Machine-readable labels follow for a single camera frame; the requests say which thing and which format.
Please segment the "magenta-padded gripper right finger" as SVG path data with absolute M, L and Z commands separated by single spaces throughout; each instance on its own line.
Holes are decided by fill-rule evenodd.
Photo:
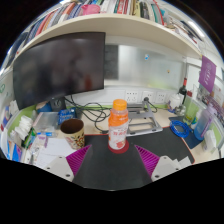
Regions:
M 168 156 L 159 157 L 138 145 L 136 145 L 135 148 L 137 149 L 143 165 L 152 181 L 159 180 L 181 170 L 180 164 L 171 160 Z

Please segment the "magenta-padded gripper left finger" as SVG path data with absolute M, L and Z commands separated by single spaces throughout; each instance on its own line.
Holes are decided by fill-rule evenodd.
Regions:
M 68 156 L 57 156 L 44 167 L 46 171 L 72 182 L 86 157 L 90 145 L 87 145 Z

